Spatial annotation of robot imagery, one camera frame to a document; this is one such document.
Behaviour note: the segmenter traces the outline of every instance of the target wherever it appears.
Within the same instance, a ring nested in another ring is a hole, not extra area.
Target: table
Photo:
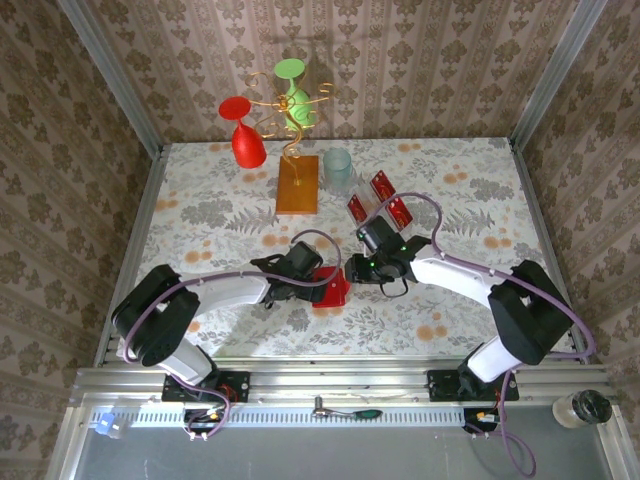
[[[343,258],[362,251],[344,199],[327,192],[320,172],[317,215],[274,213],[278,159],[285,142],[266,142],[262,167],[242,170],[228,143],[171,146],[137,281],[168,263],[180,272],[232,269],[285,253],[296,233],[330,233]],[[304,141],[305,155],[347,149],[358,177],[384,169],[396,189],[426,192],[443,207],[445,251],[508,270],[523,259],[544,265],[541,246],[509,144],[504,138]],[[429,235],[435,212],[406,199],[409,234]],[[326,239],[302,238],[333,265]],[[466,355],[496,333],[489,310],[438,287],[412,285],[390,300],[377,286],[354,285],[343,308],[297,300],[219,309],[196,318],[186,338],[221,356]],[[569,340],[561,347],[570,348]]]

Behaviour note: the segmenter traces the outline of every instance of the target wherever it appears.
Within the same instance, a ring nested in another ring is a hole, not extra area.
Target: clear plastic cup
[[[351,155],[344,148],[330,148],[322,157],[325,186],[343,192],[351,186]]]

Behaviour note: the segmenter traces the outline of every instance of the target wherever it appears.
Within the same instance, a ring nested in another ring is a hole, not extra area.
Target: small bottle
[[[611,402],[596,390],[576,392],[553,403],[553,416],[565,428],[605,423],[611,414]]]

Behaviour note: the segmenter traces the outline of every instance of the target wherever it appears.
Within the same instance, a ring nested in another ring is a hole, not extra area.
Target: wall
[[[0,1],[0,478],[44,475],[149,158],[53,1]]]
[[[315,137],[507,136],[577,0],[90,0],[166,143],[228,139],[248,73],[334,82]],[[254,120],[266,112],[254,107]]]
[[[610,1],[524,151],[640,451],[640,2]]]

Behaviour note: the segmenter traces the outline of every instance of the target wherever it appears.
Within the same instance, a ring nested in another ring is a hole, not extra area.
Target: purple cable
[[[584,359],[595,353],[596,342],[595,342],[595,339],[593,338],[593,334],[591,333],[591,330],[589,330],[589,327],[587,327],[587,325],[584,323],[584,321],[582,321],[582,319],[578,315],[576,315],[569,307],[567,307],[564,303],[559,301],[557,298],[553,297],[552,295],[549,295],[547,292],[543,290],[540,290],[538,287],[531,285],[530,283],[525,282],[524,280],[521,280],[519,278],[516,278],[513,275],[510,275],[508,273],[501,272],[499,270],[494,270],[484,265],[480,265],[474,262],[470,262],[468,260],[463,260],[461,258],[457,258],[452,255],[445,254],[445,252],[438,246],[438,242],[436,240],[436,235],[440,230],[440,227],[442,226],[442,221],[443,221],[442,208],[440,207],[440,205],[438,205],[438,203],[435,200],[433,200],[428,195],[424,195],[422,193],[417,193],[417,192],[406,192],[406,193],[395,194],[387,198],[384,202],[382,202],[378,206],[378,208],[376,208],[374,212],[371,215],[369,215],[368,219],[364,222],[364,224],[369,223],[373,218],[375,218],[375,216],[380,212],[380,210],[382,210],[388,203],[392,202],[396,198],[401,198],[401,197],[420,198],[421,200],[425,200],[426,202],[431,204],[436,209],[436,212],[438,214],[438,221],[436,222],[436,226],[433,227],[433,230],[431,232],[431,245],[435,250],[435,252],[438,255],[440,255],[443,260],[447,259],[448,261],[450,261],[455,265],[459,265],[464,268],[469,268],[471,270],[475,270],[480,273],[486,273],[490,276],[495,275],[496,277],[502,278],[504,280],[509,280],[515,284],[518,284],[521,287],[529,290],[531,293],[534,293],[535,295],[538,295],[539,297],[544,298],[547,302],[549,302],[551,305],[558,308],[562,313],[568,316],[578,326],[578,328],[580,329],[580,331],[582,332],[582,334],[584,335],[587,341],[587,348],[585,349],[585,351],[580,353],[552,352],[548,355],[549,357],[565,358],[565,359]],[[500,402],[498,403],[498,411],[500,414],[500,432],[499,433],[492,432],[492,433],[494,435],[502,436],[502,443],[504,444],[504,448],[507,451],[507,454],[509,455],[511,462],[516,467],[518,472],[520,472],[520,474],[525,478],[533,478],[536,475],[536,470],[537,470],[536,459],[533,454],[533,451],[520,437],[517,437],[516,435],[513,435],[507,432],[507,415],[505,412],[504,402],[505,402],[505,399],[507,398],[507,387],[509,385],[510,377],[511,377],[511,371],[507,371],[504,376],[504,382],[502,383],[502,392],[500,395]],[[528,472],[528,473],[525,472],[520,467],[520,465],[518,465],[515,457],[513,456],[513,453],[511,452],[511,446],[509,445],[509,442],[508,442],[509,439],[513,440],[514,442],[520,443],[520,445],[522,445],[525,448],[525,450],[529,453],[529,456],[533,464],[531,472]]]
[[[300,287],[320,287],[322,285],[326,285],[327,283],[329,283],[331,280],[333,280],[333,278],[338,274],[338,272],[340,271],[340,265],[342,264],[342,254],[340,253],[340,247],[338,246],[338,244],[336,243],[336,241],[329,235],[327,235],[326,233],[320,231],[320,230],[316,230],[314,228],[308,229],[308,230],[303,230],[302,232],[298,233],[297,235],[295,235],[292,239],[291,239],[291,243],[295,242],[298,238],[300,238],[302,235],[305,235],[307,233],[315,233],[318,235],[323,236],[324,238],[326,238],[327,240],[329,240],[331,242],[331,244],[335,247],[336,252],[338,253],[338,260],[336,262],[336,268],[334,268],[333,272],[331,272],[331,275],[329,275],[327,278],[325,278],[324,280],[320,280],[317,282],[301,282],[299,280],[293,280],[291,278],[287,278],[287,277],[283,277],[282,275],[275,275],[272,273],[265,273],[265,272],[221,272],[221,273],[214,273],[211,275],[205,275],[202,277],[198,277],[198,278],[192,278],[190,280],[185,280],[184,282],[180,282],[174,286],[172,286],[171,288],[169,288],[168,290],[166,290],[164,293],[162,293],[160,296],[158,296],[158,298],[156,298],[153,302],[151,302],[151,304],[146,308],[146,310],[144,312],[142,312],[142,315],[140,315],[140,317],[138,318],[138,320],[136,320],[136,322],[133,324],[133,326],[131,327],[131,330],[129,330],[129,334],[125,337],[124,339],[124,361],[127,363],[136,363],[136,359],[132,358],[129,355],[129,347],[131,345],[131,340],[133,339],[133,337],[135,336],[135,334],[138,332],[138,330],[140,329],[140,327],[142,326],[142,324],[144,323],[144,321],[147,319],[147,317],[151,314],[151,312],[153,312],[155,310],[155,308],[160,305],[162,303],[162,301],[166,298],[168,298],[172,293],[174,293],[176,290],[181,289],[182,287],[189,287],[191,285],[196,285],[199,283],[205,283],[205,282],[212,282],[214,280],[222,280],[225,278],[234,278],[234,277],[263,277],[263,278],[272,278],[274,280],[280,280],[281,282],[285,282],[285,283],[290,283],[292,285],[297,285]],[[209,393],[212,395],[215,395],[217,397],[220,397],[225,404],[225,411],[224,414],[222,416],[222,419],[220,420],[220,422],[209,432],[207,433],[207,438],[209,438],[210,436],[214,435],[216,432],[218,432],[220,430],[220,428],[222,427],[222,425],[224,425],[224,423],[226,423],[227,418],[229,416],[229,410],[231,408],[231,404],[229,403],[229,399],[226,397],[226,395],[223,395],[213,389],[207,389],[207,388],[200,388],[200,387],[196,387],[195,385],[190,385],[187,382],[185,382],[184,380],[182,380],[181,378],[179,378],[177,375],[171,375],[176,382],[178,382],[180,385],[182,385],[184,388],[188,389],[188,390],[192,390],[195,392],[203,392],[203,393]]]

